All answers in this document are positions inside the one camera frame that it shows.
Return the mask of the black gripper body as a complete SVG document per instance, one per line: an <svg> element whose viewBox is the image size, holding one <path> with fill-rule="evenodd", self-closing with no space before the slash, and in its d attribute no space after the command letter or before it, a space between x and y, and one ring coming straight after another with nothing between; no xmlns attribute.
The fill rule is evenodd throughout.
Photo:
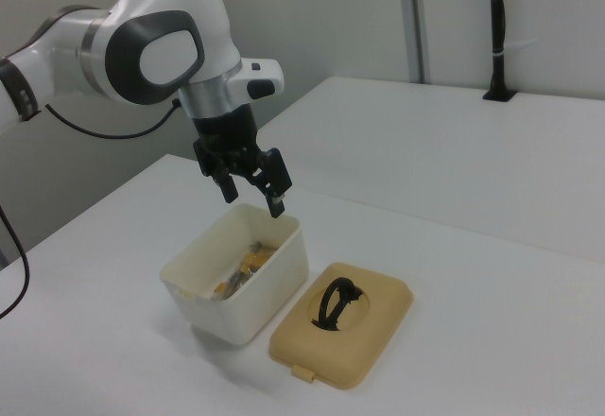
<svg viewBox="0 0 605 416"><path fill-rule="evenodd" d="M214 153L256 149L257 126L250 104L212 118L193 120L202 146Z"/></svg>

